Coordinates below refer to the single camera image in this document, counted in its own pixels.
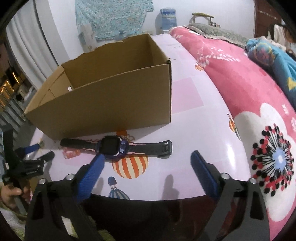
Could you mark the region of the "person left hand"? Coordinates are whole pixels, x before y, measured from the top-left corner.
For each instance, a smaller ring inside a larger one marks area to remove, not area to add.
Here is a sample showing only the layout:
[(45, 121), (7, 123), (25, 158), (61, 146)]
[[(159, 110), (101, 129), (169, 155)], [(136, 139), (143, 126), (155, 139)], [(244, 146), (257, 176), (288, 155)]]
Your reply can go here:
[(3, 204), (15, 211), (17, 210), (17, 205), (15, 202), (15, 197), (21, 196), (27, 203), (30, 203), (31, 200), (31, 186), (29, 181), (23, 182), (23, 189), (14, 187), (12, 184), (4, 185), (1, 188), (1, 201)]

